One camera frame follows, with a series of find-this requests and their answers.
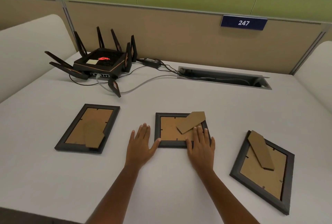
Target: frame border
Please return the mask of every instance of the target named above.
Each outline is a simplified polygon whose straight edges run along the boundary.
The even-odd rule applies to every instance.
[[[285,154],[287,156],[286,159],[286,165],[285,165],[285,172],[284,172],[284,183],[281,191],[281,200],[274,197],[272,194],[261,188],[259,185],[255,184],[253,181],[248,179],[246,176],[240,173],[243,162],[246,158],[246,154],[248,152],[248,149],[250,147],[250,143],[248,141],[248,137],[250,135],[251,131],[249,130],[247,132],[247,135],[243,141],[243,144],[241,146],[241,149],[239,151],[239,154],[236,157],[235,163],[233,165],[233,168],[230,172],[230,176],[237,181],[239,181],[241,184],[243,184],[245,187],[250,189],[252,192],[257,194],[259,197],[261,197],[263,200],[274,206],[276,209],[278,209],[280,212],[282,212],[285,215],[289,215],[289,208],[291,204],[291,191],[292,191],[292,180],[293,180],[293,169],[294,169],[294,158],[295,155],[289,151],[286,151],[285,149],[281,148],[280,146],[277,146],[276,144],[266,140],[265,143],[276,149],[277,151],[280,151],[281,153]]]
[[[103,131],[105,137],[103,138],[102,142],[100,143],[99,147],[97,149],[95,148],[88,148],[85,145],[79,145],[79,144],[66,144],[66,140],[73,131],[73,129],[76,127],[77,123],[80,121],[81,117],[85,113],[85,111],[88,108],[94,108],[94,109],[113,109],[113,112],[108,119],[108,122],[105,126],[105,129]],[[81,108],[80,112],[77,114],[73,122],[70,124],[64,135],[61,137],[59,142],[56,144],[54,149],[57,151],[70,151],[70,152],[83,152],[83,153],[98,153],[101,154],[105,144],[107,142],[107,139],[110,135],[110,131],[112,130],[112,127],[114,125],[114,122],[118,116],[118,113],[120,111],[119,106],[109,106],[109,105],[98,105],[98,104],[84,104],[84,106]]]
[[[154,128],[154,141],[156,141],[158,138],[160,138],[160,130],[161,130],[161,117],[187,117],[190,113],[156,113],[156,123]],[[203,128],[208,128],[208,125],[206,124],[206,120],[202,122]],[[209,133],[209,140],[211,145],[211,137],[210,132]],[[169,141],[169,140],[162,140],[160,141],[159,147],[161,148],[187,148],[187,144],[185,141]]]

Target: yellow sticker on router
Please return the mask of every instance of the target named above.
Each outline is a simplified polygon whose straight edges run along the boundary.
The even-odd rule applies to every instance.
[[[95,65],[95,64],[97,64],[97,62],[98,62],[98,60],[88,60],[86,63]]]

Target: forearm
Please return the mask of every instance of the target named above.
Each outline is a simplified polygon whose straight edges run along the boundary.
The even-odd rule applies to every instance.
[[[213,170],[200,172],[199,176],[225,224],[259,224]]]
[[[86,224],[122,224],[139,168],[125,166]]]

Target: person's right arm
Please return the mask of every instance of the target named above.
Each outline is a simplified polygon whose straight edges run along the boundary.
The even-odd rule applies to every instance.
[[[188,156],[225,224],[259,224],[213,171],[215,141],[208,130],[193,128],[193,147],[186,139]]]

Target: person's left hand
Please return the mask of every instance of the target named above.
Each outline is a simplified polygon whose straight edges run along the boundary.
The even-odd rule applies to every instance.
[[[150,126],[144,123],[139,126],[137,134],[135,130],[131,132],[127,147],[125,166],[134,166],[140,169],[156,152],[161,138],[158,138],[149,149]]]

